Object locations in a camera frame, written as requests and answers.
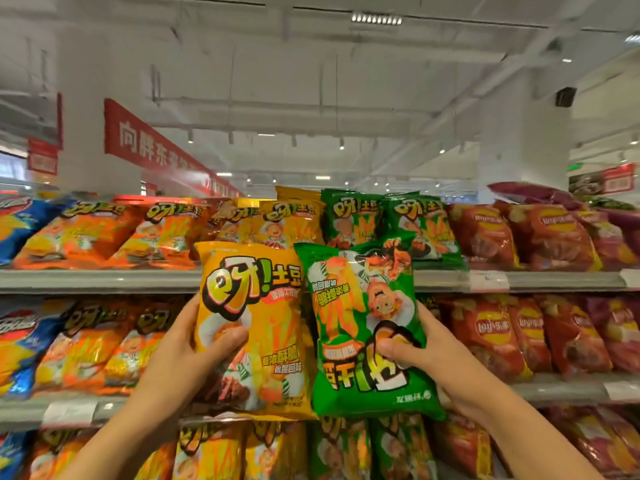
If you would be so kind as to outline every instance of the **column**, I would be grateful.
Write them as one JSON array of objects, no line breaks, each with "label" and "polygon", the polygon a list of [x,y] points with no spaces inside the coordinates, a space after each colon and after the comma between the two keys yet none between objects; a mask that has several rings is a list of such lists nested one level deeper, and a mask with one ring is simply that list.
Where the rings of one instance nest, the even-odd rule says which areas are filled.
[{"label": "column", "polygon": [[[105,16],[109,0],[95,0],[94,15]],[[78,14],[76,0],[58,0],[62,13]],[[104,152],[104,99],[141,114],[141,71],[134,57],[119,50],[118,35],[69,27],[56,33],[56,76],[63,97],[63,141],[57,185],[66,191],[139,194],[142,170]]]},{"label": "column", "polygon": [[531,71],[508,80],[481,102],[477,165],[478,201],[495,196],[486,187],[526,181],[567,190],[572,147],[571,109],[535,101]]}]

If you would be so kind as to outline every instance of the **white ceiling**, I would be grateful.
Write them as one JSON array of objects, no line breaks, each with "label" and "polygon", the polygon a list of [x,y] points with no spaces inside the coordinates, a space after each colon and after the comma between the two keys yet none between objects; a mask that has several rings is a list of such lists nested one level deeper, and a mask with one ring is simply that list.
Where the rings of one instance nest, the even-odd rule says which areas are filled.
[{"label": "white ceiling", "polygon": [[[110,15],[98,2],[109,4]],[[603,153],[585,168],[615,164],[631,134],[602,136],[640,130],[640,55],[622,44],[636,28],[640,0],[83,3],[69,13],[56,10],[56,0],[0,0],[0,90],[55,93],[55,32],[105,31],[116,61],[140,66],[143,119],[212,169],[231,172],[232,183],[253,196],[272,195],[274,178],[324,186],[320,174],[331,175],[332,186],[375,190],[377,181],[391,189],[473,191],[475,102],[509,68],[534,68],[539,97],[577,85],[573,139],[583,144],[572,159]],[[400,27],[363,31],[352,25],[352,11],[404,19]],[[546,51],[555,38],[562,51]],[[156,101],[152,64],[161,81]],[[0,139],[53,135],[52,98],[0,99],[42,117],[0,105]],[[640,148],[625,155],[640,162]]]}]

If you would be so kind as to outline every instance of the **hand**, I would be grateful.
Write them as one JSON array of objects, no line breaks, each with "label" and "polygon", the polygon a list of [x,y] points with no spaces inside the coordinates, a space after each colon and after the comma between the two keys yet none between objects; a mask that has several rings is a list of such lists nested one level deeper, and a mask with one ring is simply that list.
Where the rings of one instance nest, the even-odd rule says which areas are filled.
[{"label": "hand", "polygon": [[196,352],[191,338],[198,316],[200,296],[189,300],[171,329],[151,355],[147,370],[140,377],[127,406],[137,409],[156,424],[178,417],[203,386],[208,375],[246,342],[248,331],[235,327]]},{"label": "hand", "polygon": [[506,386],[423,304],[418,303],[417,306],[422,329],[427,336],[426,348],[382,339],[376,350],[389,359],[425,371],[450,396],[461,414],[485,424],[486,409],[491,405],[493,394],[499,394]]}]

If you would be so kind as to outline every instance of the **price label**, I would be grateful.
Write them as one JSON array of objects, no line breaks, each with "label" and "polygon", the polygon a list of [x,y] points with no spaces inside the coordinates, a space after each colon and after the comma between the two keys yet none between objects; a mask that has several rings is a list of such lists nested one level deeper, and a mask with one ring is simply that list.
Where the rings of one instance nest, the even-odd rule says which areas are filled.
[{"label": "price label", "polygon": [[605,382],[609,399],[619,403],[640,403],[640,384],[629,381]]},{"label": "price label", "polygon": [[509,279],[503,271],[469,271],[471,293],[507,293]]},{"label": "price label", "polygon": [[44,428],[87,428],[93,423],[98,398],[66,399],[48,405],[42,416]]},{"label": "price label", "polygon": [[625,281],[628,290],[640,290],[640,269],[622,269],[620,277]]}]

